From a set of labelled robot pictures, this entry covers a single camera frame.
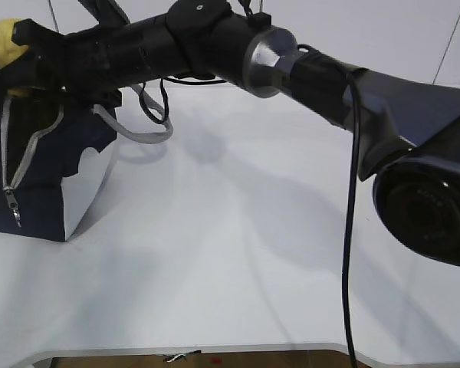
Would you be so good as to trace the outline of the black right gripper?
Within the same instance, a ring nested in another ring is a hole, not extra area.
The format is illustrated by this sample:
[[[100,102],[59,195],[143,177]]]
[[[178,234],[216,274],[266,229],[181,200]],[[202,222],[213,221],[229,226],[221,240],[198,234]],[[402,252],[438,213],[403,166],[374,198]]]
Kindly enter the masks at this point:
[[[24,19],[14,23],[11,40],[34,48],[39,87],[93,96],[163,77],[165,20],[157,15],[115,28],[59,34]]]

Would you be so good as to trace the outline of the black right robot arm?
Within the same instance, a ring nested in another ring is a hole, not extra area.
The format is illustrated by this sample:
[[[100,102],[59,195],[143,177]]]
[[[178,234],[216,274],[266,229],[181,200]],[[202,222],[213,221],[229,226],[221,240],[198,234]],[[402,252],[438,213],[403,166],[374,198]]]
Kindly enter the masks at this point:
[[[136,23],[114,1],[84,7],[98,22],[85,31],[13,26],[26,52],[3,70],[9,87],[118,104],[121,87],[220,77],[256,97],[285,94],[353,134],[353,180],[373,178],[376,212],[400,243],[460,267],[460,88],[343,63],[226,1],[177,1]]]

